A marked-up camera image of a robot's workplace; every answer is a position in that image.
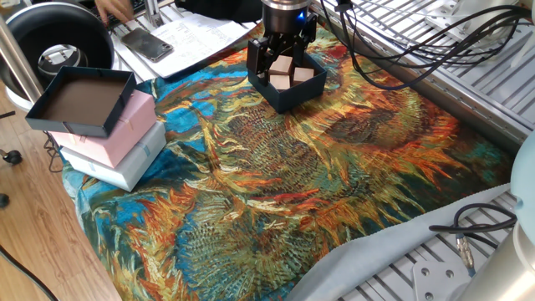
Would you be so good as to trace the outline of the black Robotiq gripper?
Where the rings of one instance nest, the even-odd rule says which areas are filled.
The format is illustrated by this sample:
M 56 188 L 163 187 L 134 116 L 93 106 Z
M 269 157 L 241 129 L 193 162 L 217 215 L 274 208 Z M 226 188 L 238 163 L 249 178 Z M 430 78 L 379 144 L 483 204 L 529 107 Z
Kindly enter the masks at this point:
M 316 39 L 317 15 L 308 15 L 310 3 L 263 3 L 262 22 L 264 37 L 254 38 L 247 45 L 247 69 L 252 71 L 263 86 L 268 85 L 268 70 L 275 59 L 270 38 L 276 34 L 292 34 L 293 63 L 302 66 L 305 50 Z

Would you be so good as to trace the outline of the person's bare hand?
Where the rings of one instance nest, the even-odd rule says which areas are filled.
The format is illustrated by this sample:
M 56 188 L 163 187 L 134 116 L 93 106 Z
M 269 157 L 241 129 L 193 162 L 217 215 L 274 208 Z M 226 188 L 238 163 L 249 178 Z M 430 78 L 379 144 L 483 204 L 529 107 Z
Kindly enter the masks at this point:
M 95 0 L 95 6 L 104 24 L 109 23 L 109 15 L 114 16 L 122 23 L 134 18 L 134 11 L 130 0 Z

